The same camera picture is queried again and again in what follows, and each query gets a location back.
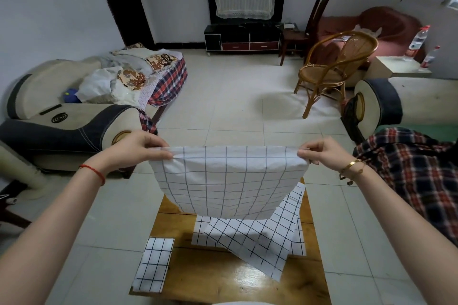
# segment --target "red drawer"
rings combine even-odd
[[[223,51],[248,51],[250,49],[249,42],[226,42],[223,43]]]
[[[278,42],[252,42],[250,43],[251,51],[260,51],[260,50],[278,50]]]

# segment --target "plastic water bottle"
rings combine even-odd
[[[420,31],[415,35],[414,39],[409,45],[409,48],[404,54],[403,59],[405,61],[411,61],[414,59],[415,55],[417,54],[418,50],[420,49],[421,45],[425,42],[428,36],[428,29],[430,28],[429,25],[420,28]]]
[[[439,50],[439,48],[440,46],[436,46],[434,49],[428,52],[427,56],[420,64],[420,71],[426,70],[431,65],[431,63],[436,59],[437,51]]]

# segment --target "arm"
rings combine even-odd
[[[335,140],[307,142],[298,156],[341,171],[355,158]],[[456,304],[458,249],[409,206],[369,166],[356,163],[343,174],[354,179],[409,276],[431,305]]]
[[[132,132],[85,164],[105,176],[145,160],[172,158],[167,151],[147,148],[151,146],[168,144],[147,132]],[[0,259],[2,304],[44,304],[101,184],[94,171],[79,169],[63,192],[5,252]]]

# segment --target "gold bracelet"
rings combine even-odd
[[[355,159],[353,162],[351,162],[350,164],[348,164],[345,168],[343,168],[342,170],[340,170],[340,171],[339,171],[339,180],[344,180],[344,179],[346,179],[346,177],[343,176],[342,174],[343,174],[345,171],[347,171],[348,169],[350,169],[353,165],[355,165],[355,164],[358,163],[358,162],[361,162],[361,159],[358,159],[358,158]],[[361,174],[362,172],[363,172],[363,169],[359,169],[359,170],[357,171],[357,173],[355,174],[355,176]],[[350,181],[347,182],[347,185],[351,186],[351,185],[353,184],[353,182],[354,182],[353,179],[350,179],[350,178],[349,178]]]

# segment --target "hand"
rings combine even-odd
[[[309,141],[299,147],[298,157],[310,159],[313,164],[323,163],[332,170],[341,171],[355,160],[332,137]]]
[[[136,130],[113,146],[90,157],[85,164],[106,175],[119,168],[137,165],[145,160],[172,159],[173,154],[150,147],[167,147],[162,138],[148,132]]]

